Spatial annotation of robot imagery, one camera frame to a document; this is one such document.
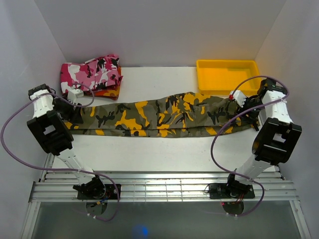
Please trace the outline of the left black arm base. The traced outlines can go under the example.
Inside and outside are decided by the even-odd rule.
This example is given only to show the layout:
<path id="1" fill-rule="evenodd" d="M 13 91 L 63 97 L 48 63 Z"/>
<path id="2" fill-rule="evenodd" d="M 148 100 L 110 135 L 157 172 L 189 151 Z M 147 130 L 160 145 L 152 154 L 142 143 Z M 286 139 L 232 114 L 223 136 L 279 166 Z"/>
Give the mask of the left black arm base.
<path id="1" fill-rule="evenodd" d="M 105 184 L 103 188 L 87 192 L 80 188 L 80 185 L 73 186 L 73 189 L 77 191 L 78 200 L 93 200 L 85 204 L 86 212 L 92 216 L 101 216 L 104 214 L 108 206 L 108 200 L 117 199 L 117 190 L 113 184 Z"/>

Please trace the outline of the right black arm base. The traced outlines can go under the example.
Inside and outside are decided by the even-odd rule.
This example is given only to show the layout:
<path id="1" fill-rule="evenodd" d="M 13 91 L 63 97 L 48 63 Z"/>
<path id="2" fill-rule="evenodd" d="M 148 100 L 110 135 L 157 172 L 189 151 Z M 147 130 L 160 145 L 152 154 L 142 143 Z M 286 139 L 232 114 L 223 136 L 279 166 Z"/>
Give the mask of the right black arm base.
<path id="1" fill-rule="evenodd" d="M 244 211 L 244 199 L 254 199 L 251 185 L 231 186 L 229 183 L 211 183 L 208 185 L 210 199 L 221 199 L 223 210 L 232 215 L 241 215 Z"/>

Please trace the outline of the olive yellow camouflage trousers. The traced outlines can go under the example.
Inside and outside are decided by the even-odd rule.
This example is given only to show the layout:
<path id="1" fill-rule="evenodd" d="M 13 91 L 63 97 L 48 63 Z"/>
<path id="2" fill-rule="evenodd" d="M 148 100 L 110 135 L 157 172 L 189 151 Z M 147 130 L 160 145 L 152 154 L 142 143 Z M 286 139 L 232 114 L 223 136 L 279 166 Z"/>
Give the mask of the olive yellow camouflage trousers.
<path id="1" fill-rule="evenodd" d="M 72 134 L 126 137 L 210 137 L 239 113 L 236 101 L 187 92 L 157 100 L 82 108 L 66 120 Z"/>

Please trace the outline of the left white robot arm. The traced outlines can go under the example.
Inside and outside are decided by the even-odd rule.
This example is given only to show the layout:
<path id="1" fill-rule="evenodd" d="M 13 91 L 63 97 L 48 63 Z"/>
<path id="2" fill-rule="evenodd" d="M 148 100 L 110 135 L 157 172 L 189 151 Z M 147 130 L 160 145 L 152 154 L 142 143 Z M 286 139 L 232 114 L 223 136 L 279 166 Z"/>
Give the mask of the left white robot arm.
<path id="1" fill-rule="evenodd" d="M 64 162 L 76 176 L 78 184 L 73 189 L 89 199 L 101 199 L 106 195 L 106 187 L 101 178 L 94 174 L 93 169 L 82 162 L 73 148 L 74 138 L 65 125 L 65 121 L 79 124 L 81 104 L 75 104 L 77 97 L 83 95 L 80 89 L 71 88 L 68 98 L 58 98 L 55 91 L 42 84 L 28 91 L 33 104 L 33 117 L 27 127 L 46 152 Z"/>

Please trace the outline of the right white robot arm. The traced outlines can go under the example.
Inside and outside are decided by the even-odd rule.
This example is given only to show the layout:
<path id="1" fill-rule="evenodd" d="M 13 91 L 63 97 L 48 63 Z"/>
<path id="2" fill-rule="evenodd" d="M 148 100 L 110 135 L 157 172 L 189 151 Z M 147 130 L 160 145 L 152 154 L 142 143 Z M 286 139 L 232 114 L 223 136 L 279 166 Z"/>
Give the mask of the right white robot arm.
<path id="1" fill-rule="evenodd" d="M 251 124 L 258 134 L 251 156 L 228 176 L 225 192 L 229 197 L 249 194 L 253 198 L 252 181 L 266 169 L 289 160 L 302 128 L 289 116 L 287 95 L 288 90 L 271 78 L 261 81 L 256 95 L 247 97 L 240 90 L 231 93 L 230 98 L 240 107 L 240 119 Z"/>

